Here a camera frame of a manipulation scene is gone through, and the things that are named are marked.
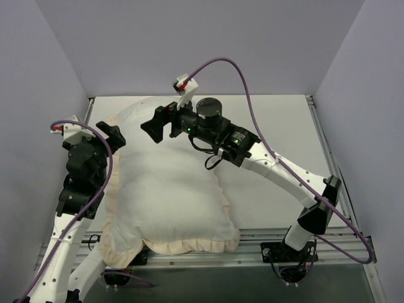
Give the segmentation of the grey and cream pillowcase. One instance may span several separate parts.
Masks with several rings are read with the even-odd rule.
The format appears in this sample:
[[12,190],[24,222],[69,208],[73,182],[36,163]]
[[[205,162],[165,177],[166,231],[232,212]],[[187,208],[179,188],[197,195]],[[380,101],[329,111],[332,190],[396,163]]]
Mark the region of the grey and cream pillowcase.
[[205,156],[186,135],[155,143],[140,125],[174,97],[149,97],[110,116],[126,146],[113,156],[101,236],[104,262],[123,268],[143,248],[157,254],[235,251],[240,232],[230,204]]

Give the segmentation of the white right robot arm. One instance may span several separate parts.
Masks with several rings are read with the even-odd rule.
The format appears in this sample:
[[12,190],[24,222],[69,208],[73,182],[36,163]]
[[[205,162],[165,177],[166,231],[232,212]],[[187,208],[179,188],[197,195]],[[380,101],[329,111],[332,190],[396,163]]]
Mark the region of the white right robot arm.
[[338,200],[339,178],[312,174],[265,147],[262,138],[225,118],[222,103],[215,98],[203,98],[196,105],[172,102],[159,106],[141,129],[159,143],[166,125],[170,125],[171,138],[186,133],[190,141],[198,139],[208,144],[205,153],[264,177],[303,206],[280,245],[285,259],[297,259],[312,236],[326,232]]

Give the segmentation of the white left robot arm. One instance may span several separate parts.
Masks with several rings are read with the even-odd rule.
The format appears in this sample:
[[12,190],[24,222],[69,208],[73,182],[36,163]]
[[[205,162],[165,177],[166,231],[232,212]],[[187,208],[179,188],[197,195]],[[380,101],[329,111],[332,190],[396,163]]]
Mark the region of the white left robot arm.
[[71,287],[71,270],[112,176],[113,154],[126,145],[119,126],[104,121],[93,128],[72,117],[53,122],[50,131],[63,137],[62,147],[68,152],[68,173],[44,258],[18,302],[82,301],[84,288]]

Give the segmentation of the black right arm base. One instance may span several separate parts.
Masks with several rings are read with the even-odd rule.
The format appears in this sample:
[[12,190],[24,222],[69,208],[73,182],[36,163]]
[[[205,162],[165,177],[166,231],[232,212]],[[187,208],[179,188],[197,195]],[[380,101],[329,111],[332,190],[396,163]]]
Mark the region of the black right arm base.
[[285,241],[262,242],[261,258],[271,266],[272,272],[288,287],[298,287],[308,277],[318,261],[317,240],[309,241],[304,248],[296,251]]

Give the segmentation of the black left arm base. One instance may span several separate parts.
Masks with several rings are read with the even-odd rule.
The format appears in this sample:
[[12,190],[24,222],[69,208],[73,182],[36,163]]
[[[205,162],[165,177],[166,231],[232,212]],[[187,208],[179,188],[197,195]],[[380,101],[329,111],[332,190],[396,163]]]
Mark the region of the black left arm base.
[[100,235],[97,234],[97,239],[93,240],[92,235],[82,240],[83,244],[93,244],[91,252],[80,263],[80,265],[72,272],[72,276],[69,279],[69,285],[73,282],[74,285],[79,286],[80,290],[89,288],[92,284],[101,277],[104,280],[105,285],[111,288],[127,287],[130,280],[137,280],[141,283],[135,283],[129,285],[136,288],[152,288],[154,284],[145,278],[141,278],[133,274],[133,261],[130,261],[127,266],[123,268],[110,268],[106,270],[109,265],[105,264],[102,256],[101,243],[99,243]]

